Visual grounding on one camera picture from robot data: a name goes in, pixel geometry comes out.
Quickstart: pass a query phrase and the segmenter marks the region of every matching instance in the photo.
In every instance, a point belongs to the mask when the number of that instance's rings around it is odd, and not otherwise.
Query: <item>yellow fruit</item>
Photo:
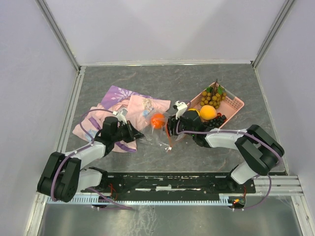
[[[188,109],[189,111],[197,111],[197,113],[198,113],[198,115],[200,116],[200,112],[197,110],[197,109],[195,109],[195,108],[190,108],[190,109]]]
[[[209,105],[205,105],[200,109],[200,117],[204,120],[211,120],[217,117],[217,111]]]

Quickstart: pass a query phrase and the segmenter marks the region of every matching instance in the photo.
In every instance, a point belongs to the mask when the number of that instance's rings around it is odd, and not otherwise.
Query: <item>metal corner post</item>
[[[35,0],[37,2],[37,5],[39,7],[39,9],[41,10],[41,12],[43,13],[43,15],[45,16],[50,28],[52,29],[52,31],[54,32],[57,40],[59,41],[61,47],[63,48],[64,52],[67,54],[68,58],[70,59],[73,67],[76,69],[76,71],[80,70],[80,65],[77,62],[77,60],[75,59],[75,56],[72,54],[69,45],[67,44],[67,41],[63,35],[63,33],[61,32],[61,30],[59,29],[53,14],[51,13],[48,4],[46,3],[45,0]]]
[[[268,49],[270,47],[272,41],[274,40],[275,36],[279,32],[285,19],[289,15],[290,10],[292,9],[294,3],[295,3],[295,0],[285,0],[285,3],[283,4],[282,8],[280,9],[280,12],[278,13],[275,21],[271,25],[271,28],[269,29],[268,34],[267,34],[266,38],[264,39],[255,60],[252,63],[252,66],[254,69],[256,69],[259,66],[259,64],[261,63],[263,57],[265,56],[266,52],[268,51]]]

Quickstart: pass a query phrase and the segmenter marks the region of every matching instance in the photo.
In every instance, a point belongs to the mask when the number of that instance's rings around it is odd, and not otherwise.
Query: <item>gray marble surface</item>
[[[258,124],[274,136],[257,78],[249,64],[87,67],[71,130],[83,113],[102,100],[111,85],[171,100],[173,104],[177,100],[193,99],[216,79],[245,103],[225,129]],[[71,133],[67,151],[85,144]],[[199,147],[188,137],[169,153],[158,145],[137,142],[137,147],[135,153],[111,152],[89,166],[109,172],[229,172],[244,161],[236,150]],[[284,171],[284,166],[273,171]]]

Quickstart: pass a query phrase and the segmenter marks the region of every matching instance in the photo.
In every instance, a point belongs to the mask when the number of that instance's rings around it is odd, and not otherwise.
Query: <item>fruit basket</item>
[[[220,126],[222,128],[236,113],[240,111],[242,107],[244,107],[244,102],[233,95],[230,91],[225,89],[223,86],[224,92],[226,93],[225,100],[220,101],[220,107],[217,108],[217,113],[221,113],[222,115],[226,116],[225,122]],[[190,108],[194,108],[197,110],[201,109],[201,99],[203,97],[202,92],[198,94],[192,101]]]

